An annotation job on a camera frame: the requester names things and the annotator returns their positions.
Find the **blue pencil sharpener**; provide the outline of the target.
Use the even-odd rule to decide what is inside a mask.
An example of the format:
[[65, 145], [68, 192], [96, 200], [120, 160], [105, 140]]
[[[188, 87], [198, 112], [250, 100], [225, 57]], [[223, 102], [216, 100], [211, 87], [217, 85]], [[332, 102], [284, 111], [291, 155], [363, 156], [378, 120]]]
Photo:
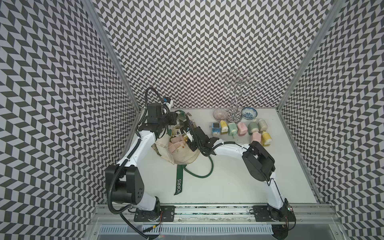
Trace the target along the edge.
[[221, 124], [219, 122], [212, 123], [212, 136], [218, 137], [221, 135]]

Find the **pink pencil sharpener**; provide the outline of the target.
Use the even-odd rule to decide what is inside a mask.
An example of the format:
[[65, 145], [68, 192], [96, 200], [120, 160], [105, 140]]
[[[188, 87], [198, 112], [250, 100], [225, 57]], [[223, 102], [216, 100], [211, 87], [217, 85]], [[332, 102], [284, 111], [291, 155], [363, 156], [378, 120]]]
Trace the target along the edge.
[[237, 123], [237, 127], [238, 127], [239, 137], [245, 136], [248, 133], [248, 127], [246, 126], [245, 123], [242, 123], [242, 122]]
[[251, 142], [261, 143], [261, 141], [262, 141], [262, 134], [259, 132], [253, 132]]
[[186, 145], [186, 142], [183, 136], [173, 137], [170, 139], [168, 150], [170, 153], [173, 153], [180, 147], [184, 148], [185, 145]]

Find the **cream tote bag green handles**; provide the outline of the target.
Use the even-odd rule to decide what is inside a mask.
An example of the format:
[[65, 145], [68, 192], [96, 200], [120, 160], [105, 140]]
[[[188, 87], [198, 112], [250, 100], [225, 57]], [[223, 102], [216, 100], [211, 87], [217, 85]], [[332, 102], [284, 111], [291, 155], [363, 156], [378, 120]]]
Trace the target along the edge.
[[[211, 157], [209, 157], [211, 169], [208, 174], [198, 175], [187, 169], [187, 165], [193, 163], [200, 152], [198, 150], [193, 152], [187, 145], [187, 141], [192, 139], [192, 136], [189, 135], [190, 128], [187, 122], [187, 117], [190, 117], [191, 115], [182, 110], [177, 110], [176, 113], [178, 114], [177, 124], [174, 126], [167, 126], [165, 132], [161, 134], [160, 138], [152, 145], [152, 148], [158, 156], [177, 166], [175, 196], [183, 191], [184, 173], [188, 173], [198, 179], [205, 179], [210, 177], [214, 170], [214, 162]], [[177, 136], [183, 136], [186, 145], [184, 148], [180, 147], [175, 152], [170, 153], [168, 150], [170, 139]]]

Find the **cream pencil sharpener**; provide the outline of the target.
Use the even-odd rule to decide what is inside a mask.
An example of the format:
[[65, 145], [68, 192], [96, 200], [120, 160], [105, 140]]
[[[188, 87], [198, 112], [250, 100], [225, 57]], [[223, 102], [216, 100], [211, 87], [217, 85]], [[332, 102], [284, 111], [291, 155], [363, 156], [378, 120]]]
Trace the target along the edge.
[[267, 131], [267, 129], [268, 129], [268, 125], [267, 125], [266, 121], [263, 119], [260, 119], [258, 121], [258, 127], [259, 127], [259, 132], [264, 132], [264, 131]]

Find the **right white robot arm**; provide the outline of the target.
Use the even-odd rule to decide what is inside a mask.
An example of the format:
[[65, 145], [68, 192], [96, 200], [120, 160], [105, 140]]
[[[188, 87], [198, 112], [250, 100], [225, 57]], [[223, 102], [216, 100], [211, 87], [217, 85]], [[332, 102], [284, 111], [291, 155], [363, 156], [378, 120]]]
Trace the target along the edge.
[[199, 150], [205, 157], [228, 156], [242, 159], [249, 174], [263, 183], [267, 204], [254, 207], [252, 214], [258, 222], [296, 222], [296, 216], [289, 201], [283, 197], [276, 182], [274, 158], [256, 141], [241, 145], [234, 141], [223, 141], [217, 137], [209, 138], [200, 127], [191, 131], [192, 138], [187, 141], [193, 151]]

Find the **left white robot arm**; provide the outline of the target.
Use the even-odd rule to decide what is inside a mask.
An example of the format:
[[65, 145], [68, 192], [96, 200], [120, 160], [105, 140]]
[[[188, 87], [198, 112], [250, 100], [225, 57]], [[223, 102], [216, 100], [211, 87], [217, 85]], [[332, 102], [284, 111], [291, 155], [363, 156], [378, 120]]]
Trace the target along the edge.
[[145, 191], [138, 165], [167, 127], [176, 123], [175, 112], [150, 110], [135, 127], [136, 136], [128, 152], [117, 164], [106, 168], [107, 205], [112, 214], [122, 215], [133, 207], [138, 215], [136, 221], [156, 222], [162, 218], [160, 200]]

